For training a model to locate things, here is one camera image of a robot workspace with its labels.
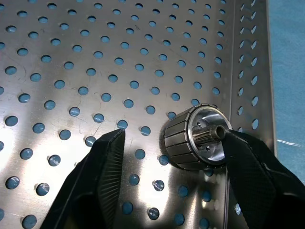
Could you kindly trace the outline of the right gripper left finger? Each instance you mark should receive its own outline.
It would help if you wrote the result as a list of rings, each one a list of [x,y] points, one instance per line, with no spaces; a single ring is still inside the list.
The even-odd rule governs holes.
[[[66,177],[41,229],[113,229],[118,205],[125,130],[98,138]]]

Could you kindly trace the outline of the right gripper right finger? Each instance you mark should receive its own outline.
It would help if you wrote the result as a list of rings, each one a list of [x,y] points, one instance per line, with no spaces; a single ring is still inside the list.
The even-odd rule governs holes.
[[[222,139],[230,183],[249,229],[305,229],[305,185],[256,137]]]

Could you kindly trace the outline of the metal roller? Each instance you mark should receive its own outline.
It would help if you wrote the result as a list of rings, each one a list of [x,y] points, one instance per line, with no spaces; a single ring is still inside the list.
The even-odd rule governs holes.
[[[232,126],[213,104],[198,104],[168,122],[164,144],[170,161],[184,170],[224,166],[222,139]]]

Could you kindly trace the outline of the perforated steel tray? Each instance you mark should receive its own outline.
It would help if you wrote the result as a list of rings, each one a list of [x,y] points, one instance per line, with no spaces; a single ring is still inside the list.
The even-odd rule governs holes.
[[[0,229],[41,229],[118,128],[115,229],[248,229],[225,168],[182,170],[165,150],[198,104],[274,147],[268,0],[0,0]]]

